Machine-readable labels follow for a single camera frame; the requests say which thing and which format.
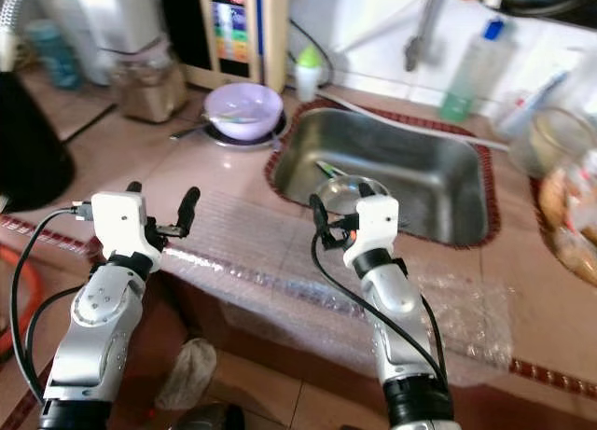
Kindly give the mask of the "green-topped blue plastic tongs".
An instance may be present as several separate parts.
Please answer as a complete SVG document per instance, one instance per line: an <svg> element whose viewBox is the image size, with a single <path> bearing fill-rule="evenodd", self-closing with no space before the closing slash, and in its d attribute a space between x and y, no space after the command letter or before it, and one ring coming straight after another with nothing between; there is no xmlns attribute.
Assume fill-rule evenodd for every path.
<svg viewBox="0 0 597 430"><path fill-rule="evenodd" d="M240 116L214 116L210 118L214 123L230 123L230 124L259 124L271 123L276 124L277 118L240 118Z"/></svg>

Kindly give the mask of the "purple plastic bowl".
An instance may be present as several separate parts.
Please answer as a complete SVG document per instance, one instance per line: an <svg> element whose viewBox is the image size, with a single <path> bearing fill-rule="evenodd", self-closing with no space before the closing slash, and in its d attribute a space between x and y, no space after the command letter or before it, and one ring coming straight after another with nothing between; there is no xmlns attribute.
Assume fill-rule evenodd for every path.
<svg viewBox="0 0 597 430"><path fill-rule="evenodd" d="M231 83L214 89L204 99L206 118L227 116L227 118L277 118L285 110L280 93L268 86L253 83ZM255 140L269 134L274 128L271 123L230 124L214 123L222 134L238 140Z"/></svg>

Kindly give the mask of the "small shiny steel bowl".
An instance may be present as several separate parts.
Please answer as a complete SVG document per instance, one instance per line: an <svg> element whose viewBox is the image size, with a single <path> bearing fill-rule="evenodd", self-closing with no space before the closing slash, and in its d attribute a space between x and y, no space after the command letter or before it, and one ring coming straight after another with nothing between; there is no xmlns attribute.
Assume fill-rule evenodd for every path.
<svg viewBox="0 0 597 430"><path fill-rule="evenodd" d="M377 191L377 195L391 196L387 187L364 175L337 175L329 178L316 189L314 194L324 201L329 213L350 215L355 213L355 204L361 200L361 183L370 183Z"/></svg>

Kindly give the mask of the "stainless steel sink basin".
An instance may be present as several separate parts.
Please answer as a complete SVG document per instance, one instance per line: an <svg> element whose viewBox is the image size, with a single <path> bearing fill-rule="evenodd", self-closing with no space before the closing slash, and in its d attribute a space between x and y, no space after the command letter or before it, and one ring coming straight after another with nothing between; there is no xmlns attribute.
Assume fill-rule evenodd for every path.
<svg viewBox="0 0 597 430"><path fill-rule="evenodd" d="M490 149L456 140L457 126L328 102L303 105L264 174L277 195L306 205L327 177L323 161L377 180L400 203L401 232L453 248L491 242L502 228Z"/></svg>

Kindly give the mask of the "metal spoon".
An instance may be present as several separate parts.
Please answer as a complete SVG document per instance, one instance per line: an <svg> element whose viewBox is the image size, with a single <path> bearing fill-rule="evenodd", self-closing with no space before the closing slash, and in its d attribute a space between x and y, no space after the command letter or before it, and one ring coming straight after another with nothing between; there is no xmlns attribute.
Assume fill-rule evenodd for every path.
<svg viewBox="0 0 597 430"><path fill-rule="evenodd" d="M182 131L175 132L174 134L170 135L171 140L180 140L183 137L187 137L191 134L200 134L200 132L205 132L208 127L206 126L196 126L190 129L183 129Z"/></svg>

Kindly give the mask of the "large black kettle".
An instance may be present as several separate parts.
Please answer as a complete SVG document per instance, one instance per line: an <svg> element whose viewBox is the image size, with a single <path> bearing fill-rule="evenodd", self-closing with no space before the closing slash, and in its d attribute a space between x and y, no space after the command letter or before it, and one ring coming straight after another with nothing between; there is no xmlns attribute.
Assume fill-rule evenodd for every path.
<svg viewBox="0 0 597 430"><path fill-rule="evenodd" d="M5 213L37 210L71 186L76 165L33 94L11 71L0 73L0 191Z"/></svg>

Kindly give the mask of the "small white green-capped bottle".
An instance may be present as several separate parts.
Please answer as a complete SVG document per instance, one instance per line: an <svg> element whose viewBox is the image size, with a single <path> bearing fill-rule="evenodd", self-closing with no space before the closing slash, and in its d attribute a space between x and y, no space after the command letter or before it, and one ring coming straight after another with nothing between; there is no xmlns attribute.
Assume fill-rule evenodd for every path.
<svg viewBox="0 0 597 430"><path fill-rule="evenodd" d="M295 60L294 83L296 97L303 103L315 101L324 74L323 54L315 45L308 45Z"/></svg>

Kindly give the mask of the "teal bottle with blue lid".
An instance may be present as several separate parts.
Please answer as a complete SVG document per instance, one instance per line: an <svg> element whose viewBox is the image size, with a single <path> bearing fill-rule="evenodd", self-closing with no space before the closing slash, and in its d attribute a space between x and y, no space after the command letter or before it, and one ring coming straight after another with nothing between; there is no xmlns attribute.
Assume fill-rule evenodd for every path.
<svg viewBox="0 0 597 430"><path fill-rule="evenodd" d="M55 88L64 90L78 90L84 84L78 64L71 50L65 42L65 37L54 21L35 20L24 26L27 39L35 48L35 54L46 68Z"/></svg>

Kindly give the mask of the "green dish soap bottle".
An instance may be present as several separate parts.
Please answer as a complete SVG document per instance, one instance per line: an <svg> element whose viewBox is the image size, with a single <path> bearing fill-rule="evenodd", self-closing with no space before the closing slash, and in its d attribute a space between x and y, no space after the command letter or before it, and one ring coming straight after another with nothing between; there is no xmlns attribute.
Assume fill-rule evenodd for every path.
<svg viewBox="0 0 597 430"><path fill-rule="evenodd" d="M470 39L437 110L439 118L451 122L465 120L474 102L493 88L507 57L508 45L503 41L506 28L507 20L495 16L487 21L479 36Z"/></svg>

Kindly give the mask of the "grey metal tap pipe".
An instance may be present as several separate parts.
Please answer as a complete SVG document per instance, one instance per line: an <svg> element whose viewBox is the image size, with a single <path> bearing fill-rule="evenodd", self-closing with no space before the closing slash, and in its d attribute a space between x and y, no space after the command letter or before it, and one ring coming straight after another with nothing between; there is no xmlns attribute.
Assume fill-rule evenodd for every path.
<svg viewBox="0 0 597 430"><path fill-rule="evenodd" d="M407 73L413 73L425 58L430 47L431 34L445 4L445 0L422 1L423 8L419 13L417 26L402 55L402 69Z"/></svg>

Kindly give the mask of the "white water filter housing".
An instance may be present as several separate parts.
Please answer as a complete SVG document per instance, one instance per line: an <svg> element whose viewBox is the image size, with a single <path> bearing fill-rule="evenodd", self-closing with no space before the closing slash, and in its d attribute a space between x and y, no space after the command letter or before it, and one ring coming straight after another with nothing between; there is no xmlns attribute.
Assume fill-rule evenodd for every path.
<svg viewBox="0 0 597 430"><path fill-rule="evenodd" d="M158 0L78 0L99 49L141 53L163 35Z"/></svg>

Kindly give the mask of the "beige water ionizer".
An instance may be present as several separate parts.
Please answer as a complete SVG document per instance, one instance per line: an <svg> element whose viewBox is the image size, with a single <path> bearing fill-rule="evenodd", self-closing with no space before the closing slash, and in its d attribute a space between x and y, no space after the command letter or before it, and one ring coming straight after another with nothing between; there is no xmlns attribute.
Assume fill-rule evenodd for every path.
<svg viewBox="0 0 597 430"><path fill-rule="evenodd" d="M185 81L213 90L287 81L290 0L160 0L163 26Z"/></svg>

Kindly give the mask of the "white and blue tube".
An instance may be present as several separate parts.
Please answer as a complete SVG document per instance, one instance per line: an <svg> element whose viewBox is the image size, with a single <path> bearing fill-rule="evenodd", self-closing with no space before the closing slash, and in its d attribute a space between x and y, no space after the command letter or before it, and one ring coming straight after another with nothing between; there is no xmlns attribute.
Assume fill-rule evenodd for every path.
<svg viewBox="0 0 597 430"><path fill-rule="evenodd" d="M570 76L570 69L560 69L554 75L547 77L536 88L528 90L513 103L511 110L503 115L496 123L496 134L504 141L511 141L519 136L526 128L526 124L533 118L535 111L540 107L550 94Z"/></svg>

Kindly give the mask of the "white plastic jar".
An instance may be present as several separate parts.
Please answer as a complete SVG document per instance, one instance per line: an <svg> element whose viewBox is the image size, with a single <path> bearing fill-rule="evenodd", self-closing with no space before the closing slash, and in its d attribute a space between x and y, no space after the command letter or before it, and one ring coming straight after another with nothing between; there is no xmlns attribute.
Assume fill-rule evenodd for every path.
<svg viewBox="0 0 597 430"><path fill-rule="evenodd" d="M80 0L51 0L57 21L76 39L90 39L90 27Z"/></svg>

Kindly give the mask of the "bowl of food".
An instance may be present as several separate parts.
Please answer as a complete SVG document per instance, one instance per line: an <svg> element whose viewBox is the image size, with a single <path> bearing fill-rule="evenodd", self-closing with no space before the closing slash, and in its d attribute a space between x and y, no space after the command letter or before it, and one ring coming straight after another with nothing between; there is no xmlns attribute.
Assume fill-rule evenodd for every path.
<svg viewBox="0 0 597 430"><path fill-rule="evenodd" d="M573 275L597 286L597 150L555 166L536 196L546 246Z"/></svg>

